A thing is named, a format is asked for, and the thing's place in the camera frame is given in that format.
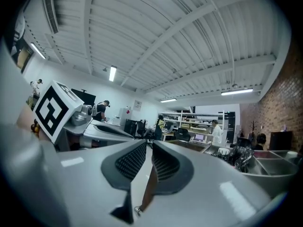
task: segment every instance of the ceiling beam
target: ceiling beam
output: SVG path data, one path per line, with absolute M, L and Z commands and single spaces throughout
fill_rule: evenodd
M 263 86 L 252 86 L 252 87 L 246 87 L 246 88 L 252 88 L 253 92 L 261 92 L 263 89 Z M 166 97 L 162 98 L 160 100 L 168 100 L 171 98 L 175 98 L 177 100 L 183 100 L 183 99 L 195 99 L 195 98 L 205 98 L 205 97 L 213 97 L 213 96 L 221 96 L 222 92 L 227 92 L 229 90 L 221 90 L 221 91 L 214 91 L 214 92 L 207 92 L 207 93 L 197 93 L 193 95 L 186 95 L 186 96 L 175 96 L 175 97 Z
M 240 61 L 235 61 L 234 66 L 235 68 L 237 67 L 242 67 L 242 66 L 257 66 L 257 65 L 269 65 L 269 64 L 274 64 L 276 62 L 276 58 L 274 55 L 264 55 L 264 56 L 258 56 L 258 57 L 253 57 L 253 58 L 248 58 L 248 59 L 243 59 Z M 177 83 L 181 83 L 184 81 L 190 81 L 192 79 L 198 78 L 198 77 L 203 77 L 209 74 L 213 73 L 219 73 L 219 72 L 225 72 L 225 71 L 230 71 L 232 70 L 232 62 L 220 65 L 220 66 L 214 66 L 211 68 L 207 68 L 201 71 L 198 71 L 196 73 L 166 82 L 160 86 L 154 87 L 152 89 L 146 90 L 146 93 L 150 93 L 165 87 L 173 86 Z
M 245 0 L 214 0 L 217 8 L 222 8 L 236 2 L 245 1 Z M 133 68 L 129 71 L 126 78 L 123 80 L 121 86 L 125 84 L 125 82 L 129 79 L 131 75 L 134 74 L 136 70 L 148 59 L 149 56 L 152 55 L 160 46 L 162 46 L 168 39 L 170 39 L 173 35 L 179 32 L 181 29 L 191 24 L 195 20 L 215 11 L 215 7 L 212 3 L 207 3 L 193 10 L 192 12 L 185 15 L 178 22 L 173 24 L 169 29 L 167 29 L 140 57 L 140 59 L 135 63 Z
M 53 40 L 53 37 L 51 35 L 45 34 L 45 39 L 47 41 L 47 43 L 49 44 L 49 46 L 51 47 L 51 49 L 53 50 L 53 52 L 56 55 L 56 58 L 58 59 L 58 61 L 60 62 L 61 65 L 64 65 L 65 60 L 63 59 L 62 55 L 60 54 L 55 41 Z
M 91 64 L 90 48 L 89 48 L 89 16 L 90 16 L 90 6 L 92 0 L 81 0 L 81 31 L 83 31 L 83 42 L 84 42 L 84 53 L 87 59 L 87 67 L 90 75 L 93 71 L 93 66 Z

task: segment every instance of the shelving unit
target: shelving unit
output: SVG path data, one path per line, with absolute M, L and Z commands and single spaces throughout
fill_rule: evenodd
M 190 129 L 194 129 L 194 130 L 200 130 L 200 131 L 204 131 L 200 128 L 196 128 L 196 127 L 192 127 L 191 125 L 192 124 L 200 124 L 200 125 L 207 125 L 207 126 L 211 126 L 212 124 L 211 123 L 203 123 L 203 122 L 191 122 L 191 121 L 183 121 L 182 120 L 182 117 L 184 116 L 197 116 L 197 117 L 222 117 L 223 121 L 222 121 L 222 124 L 218 124 L 222 129 L 224 129 L 224 110 L 222 113 L 215 113 L 215 114 L 207 114 L 207 113 L 184 113 L 183 111 L 181 111 L 180 113 L 176 113 L 176 112 L 172 112 L 172 113 L 158 113 L 159 114 L 162 114 L 164 117 L 166 115 L 173 115 L 173 116 L 180 116 L 180 120 L 173 120 L 173 119 L 164 119 L 164 121 L 168 121 L 168 122 L 179 122 L 179 127 L 181 128 L 181 125 L 183 123 L 187 123 L 187 124 L 190 124 L 190 127 L 189 127 L 189 131 Z

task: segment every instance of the fluorescent light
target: fluorescent light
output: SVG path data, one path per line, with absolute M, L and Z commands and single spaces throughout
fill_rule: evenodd
M 115 66 L 110 67 L 110 73 L 109 73 L 110 81 L 114 81 L 116 70 L 117 70 L 117 67 L 115 67 Z
M 168 102 L 172 102 L 172 101 L 176 101 L 176 99 L 173 98 L 173 99 L 163 100 L 163 101 L 160 101 L 160 102 L 161 103 L 168 103 Z
M 236 90 L 236 91 L 230 91 L 230 92 L 224 92 L 221 93 L 222 96 L 231 95 L 231 94 L 239 94 L 239 93 L 250 93 L 253 89 L 244 89 L 244 90 Z
M 30 43 L 30 44 L 31 44 L 32 47 L 35 49 L 35 51 L 37 51 L 38 54 L 41 55 L 41 57 L 42 57 L 43 59 L 46 59 L 46 57 L 41 53 L 41 51 L 39 51 L 39 49 L 35 46 L 34 43 Z

